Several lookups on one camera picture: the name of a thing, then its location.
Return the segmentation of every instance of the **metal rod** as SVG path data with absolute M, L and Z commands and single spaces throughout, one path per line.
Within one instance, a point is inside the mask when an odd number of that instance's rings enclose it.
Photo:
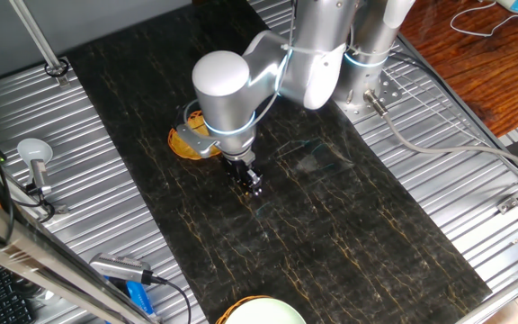
M 31 15 L 24 1 L 9 0 L 9 2 L 13 6 L 13 9 L 15 9 L 17 12 L 17 15 L 19 15 L 19 18 L 22 20 L 25 28 L 27 28 L 27 31 L 33 38 L 33 41 L 35 41 L 35 45 L 37 45 L 37 48 L 40 49 L 40 52 L 43 55 L 43 58 L 49 64 L 49 67 L 54 70 L 60 70 L 62 67 L 58 58 L 53 53 L 53 49 L 51 49 L 50 45 L 47 43 L 45 36 L 43 36 L 40 27 L 33 19 L 33 16 Z
M 0 239 L 8 219 L 0 209 Z M 1 266 L 111 323 L 155 323 L 31 217 L 17 215 L 10 242 L 0 249 Z
M 508 302 L 518 297 L 518 279 L 508 284 L 498 293 L 494 294 L 486 301 L 483 301 L 469 314 L 465 315 L 457 324 L 478 324 L 490 318 L 498 312 Z

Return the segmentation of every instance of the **metal grating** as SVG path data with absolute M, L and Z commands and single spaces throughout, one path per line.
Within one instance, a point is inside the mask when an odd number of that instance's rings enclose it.
M 192 323 L 207 323 L 75 72 L 67 75 L 71 85 L 63 89 L 42 67 L 0 80 L 0 149 L 8 156 L 6 169 L 24 184 L 28 168 L 17 143 L 25 138 L 49 143 L 53 193 L 47 198 L 66 204 L 69 214 L 48 229 L 87 262 L 100 252 L 149 262 L 154 272 L 185 290 Z M 173 288 L 152 285 L 147 294 L 165 323 L 187 321 L 185 301 Z M 65 300 L 38 309 L 40 324 L 90 321 L 104 323 Z
M 290 1 L 249 3 L 274 31 L 283 36 L 289 32 Z M 400 40 L 394 50 L 412 54 Z M 490 132 L 464 110 L 468 108 L 443 94 L 417 67 L 388 60 L 385 71 L 429 107 L 404 91 L 388 107 L 391 119 L 408 140 L 442 148 L 475 145 L 478 140 L 467 135 L 475 134 L 487 143 L 494 142 L 488 137 Z M 364 114 L 349 115 L 355 129 L 489 288 L 496 293 L 518 278 L 518 210 L 502 215 L 496 209 L 518 190 L 518 175 L 503 160 L 485 153 L 415 153 L 401 146 L 379 116 L 362 117 Z

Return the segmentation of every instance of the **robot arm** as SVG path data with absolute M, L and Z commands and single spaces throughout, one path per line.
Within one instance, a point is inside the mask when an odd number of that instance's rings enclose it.
M 181 138 L 203 157 L 215 145 L 228 173 L 259 194 L 261 175 L 251 144 L 255 110 L 265 99 L 271 96 L 272 104 L 282 95 L 315 110 L 333 96 L 342 108 L 354 109 L 364 104 L 365 91 L 380 86 L 383 63 L 415 0 L 367 1 L 359 8 L 359 0 L 295 0 L 291 19 L 297 28 L 291 42 L 263 31 L 243 56 L 215 51 L 201 58 L 192 81 L 210 137 L 195 136 L 180 125 Z M 346 51 L 350 31 L 355 52 Z

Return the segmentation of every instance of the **black marble table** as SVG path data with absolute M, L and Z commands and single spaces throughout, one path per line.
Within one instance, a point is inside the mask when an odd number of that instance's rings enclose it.
M 279 98 L 253 146 L 263 195 L 166 137 L 213 50 L 265 26 L 244 0 L 184 7 L 69 53 L 208 320 L 257 294 L 307 323 L 453 323 L 490 293 L 332 104 Z

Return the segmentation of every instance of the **silver pipe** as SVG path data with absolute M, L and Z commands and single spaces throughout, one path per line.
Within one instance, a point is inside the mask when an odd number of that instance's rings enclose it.
M 8 222 L 0 209 L 0 239 Z M 37 221 L 27 217 L 22 222 L 14 222 L 10 245 L 0 249 L 1 266 L 111 323 L 155 323 Z
M 457 324 L 478 324 L 493 316 L 503 306 L 518 297 L 518 279 L 498 293 L 483 301 L 476 309 L 460 319 Z
M 49 67 L 53 70 L 60 70 L 62 67 L 58 58 L 53 53 L 53 49 L 51 49 L 50 45 L 47 43 L 45 36 L 43 36 L 40 27 L 35 22 L 35 19 L 33 19 L 33 16 L 31 15 L 24 1 L 9 0 L 9 2 L 13 6 L 13 9 L 15 9 L 17 12 L 17 15 L 19 15 L 19 18 L 25 25 L 27 32 L 29 32 L 33 38 L 33 41 L 35 41 L 35 45 L 37 45 L 37 48 L 40 49 L 41 55 L 43 55 L 43 58 L 47 64 L 49 64 Z

